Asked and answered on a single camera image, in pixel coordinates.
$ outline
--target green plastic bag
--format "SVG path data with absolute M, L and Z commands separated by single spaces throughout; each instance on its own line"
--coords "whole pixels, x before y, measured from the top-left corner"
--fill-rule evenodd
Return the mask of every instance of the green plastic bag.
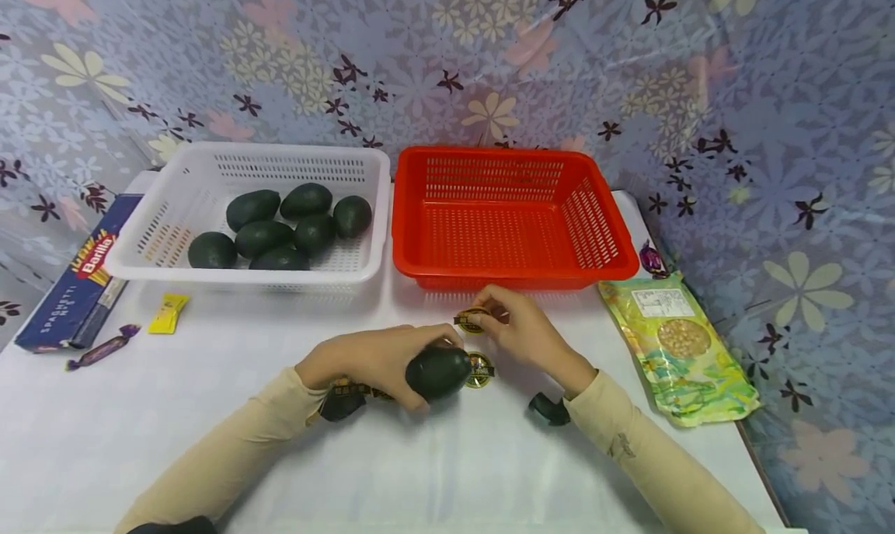
M 599 289 L 640 362 L 656 406 L 673 423 L 691 428 L 741 420 L 759 408 L 758 391 L 679 271 L 664 280 L 602 281 Z

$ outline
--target floral backdrop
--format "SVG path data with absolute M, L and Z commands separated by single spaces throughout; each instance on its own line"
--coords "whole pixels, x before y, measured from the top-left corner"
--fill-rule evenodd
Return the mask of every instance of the floral backdrop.
M 894 3 L 0 0 L 0 338 L 185 141 L 579 150 L 763 393 L 790 520 L 890 532 Z

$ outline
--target barilla spaghetti box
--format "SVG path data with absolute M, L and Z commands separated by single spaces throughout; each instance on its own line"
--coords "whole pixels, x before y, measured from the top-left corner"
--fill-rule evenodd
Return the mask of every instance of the barilla spaghetti box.
M 127 281 L 111 277 L 103 263 L 142 194 L 119 194 L 99 225 L 16 336 L 34 353 L 85 350 L 112 312 Z

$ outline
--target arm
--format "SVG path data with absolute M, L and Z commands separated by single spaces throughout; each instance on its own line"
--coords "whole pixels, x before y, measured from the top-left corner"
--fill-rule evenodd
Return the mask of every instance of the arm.
M 305 431 L 325 394 L 305 387 L 293 368 L 284 369 L 178 458 L 137 498 L 114 533 L 196 517 L 216 522 L 279 449 Z
M 463 346 L 450 324 L 441 324 L 350 333 L 314 347 L 178 458 L 137 498 L 114 534 L 187 521 L 200 523 L 191 532 L 213 532 L 212 523 L 249 482 L 310 426 L 330 383 L 342 376 L 390 394 L 407 410 L 424 410 L 405 370 L 426 344 L 442 337 Z
M 610 376 L 566 344 L 534 301 L 490 285 L 475 303 L 496 318 L 473 315 L 470 320 L 502 349 L 565 389 L 572 421 L 630 476 L 671 532 L 764 532 L 707 469 L 642 415 Z
M 702 464 L 643 416 L 610 376 L 599 373 L 564 403 L 576 426 L 620 465 L 671 532 L 764 532 Z

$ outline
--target white plastic basket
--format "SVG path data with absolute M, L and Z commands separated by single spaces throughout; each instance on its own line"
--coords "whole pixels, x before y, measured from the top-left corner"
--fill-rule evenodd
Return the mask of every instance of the white plastic basket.
M 106 257 L 106 270 L 125 280 L 192 282 L 217 290 L 356 293 L 382 264 L 388 232 L 389 160 L 375 149 L 311 145 L 184 145 L 149 188 Z M 269 188 L 285 197 L 305 182 L 319 182 L 333 203 L 363 197 L 373 210 L 360 238 L 338 240 L 310 271 L 211 270 L 190 267 L 187 249 L 196 235 L 219 230 L 234 237 L 226 206 L 246 192 Z

